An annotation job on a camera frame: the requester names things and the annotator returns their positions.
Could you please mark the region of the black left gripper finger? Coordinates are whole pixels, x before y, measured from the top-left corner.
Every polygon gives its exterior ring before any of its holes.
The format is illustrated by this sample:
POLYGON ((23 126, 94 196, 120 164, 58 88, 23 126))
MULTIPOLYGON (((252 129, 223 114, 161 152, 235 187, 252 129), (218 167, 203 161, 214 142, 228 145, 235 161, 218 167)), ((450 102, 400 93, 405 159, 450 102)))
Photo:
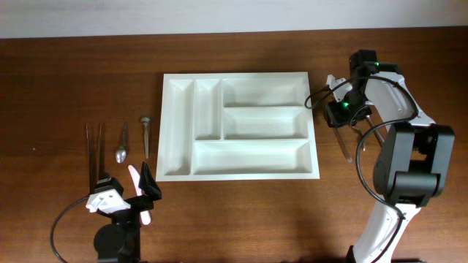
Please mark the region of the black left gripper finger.
POLYGON ((160 200, 162 198, 162 192, 151 174, 149 165, 145 162, 141 165, 138 186, 151 200, 160 200))
POLYGON ((124 192, 123 186, 114 177, 98 180, 97 184, 94 187, 95 194, 109 190, 116 190, 119 195, 122 195, 124 192))

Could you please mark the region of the large steel fork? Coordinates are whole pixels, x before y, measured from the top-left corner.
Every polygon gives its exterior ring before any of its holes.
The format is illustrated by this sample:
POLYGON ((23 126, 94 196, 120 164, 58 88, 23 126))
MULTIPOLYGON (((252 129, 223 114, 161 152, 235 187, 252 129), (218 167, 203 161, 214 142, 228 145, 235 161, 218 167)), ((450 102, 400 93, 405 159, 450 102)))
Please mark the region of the large steel fork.
POLYGON ((347 147, 346 147, 346 145, 344 143, 344 140, 343 140, 341 134, 339 133, 339 130, 337 128, 332 128, 332 130, 333 130, 333 133, 336 136, 337 142, 339 144, 339 147, 341 148, 341 151, 342 151, 346 161, 348 163, 352 163, 352 157, 350 155, 350 152, 347 150, 347 147))

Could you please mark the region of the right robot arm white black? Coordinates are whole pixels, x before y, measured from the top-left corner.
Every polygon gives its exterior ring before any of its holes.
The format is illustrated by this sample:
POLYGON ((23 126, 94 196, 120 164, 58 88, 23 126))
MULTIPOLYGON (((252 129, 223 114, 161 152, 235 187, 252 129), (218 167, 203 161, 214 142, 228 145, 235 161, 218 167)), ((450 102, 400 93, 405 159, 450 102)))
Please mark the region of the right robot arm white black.
POLYGON ((362 133, 355 164, 371 134, 385 128, 387 136, 373 169, 373 185, 364 188, 376 203, 358 242, 348 249, 347 262, 391 262, 409 222, 445 187, 455 139, 449 126, 436 124, 407 90, 395 64, 378 61, 373 50, 350 56, 350 78, 327 79, 333 101, 325 106, 331 128, 354 126, 375 107, 381 124, 362 133))

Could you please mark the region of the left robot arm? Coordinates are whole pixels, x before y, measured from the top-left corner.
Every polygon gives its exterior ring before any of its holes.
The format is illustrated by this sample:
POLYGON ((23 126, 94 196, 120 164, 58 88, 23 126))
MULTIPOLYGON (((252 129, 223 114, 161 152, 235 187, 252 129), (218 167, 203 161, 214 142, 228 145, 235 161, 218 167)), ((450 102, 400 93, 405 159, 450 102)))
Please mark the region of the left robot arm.
POLYGON ((149 211, 162 198, 162 192, 147 163, 142 163, 140 171, 130 165, 129 171, 137 192, 135 197, 124 199, 123 186, 110 177, 97 182, 86 203, 91 213, 111 220, 94 236, 98 262, 141 261, 140 228, 151 223, 149 211))

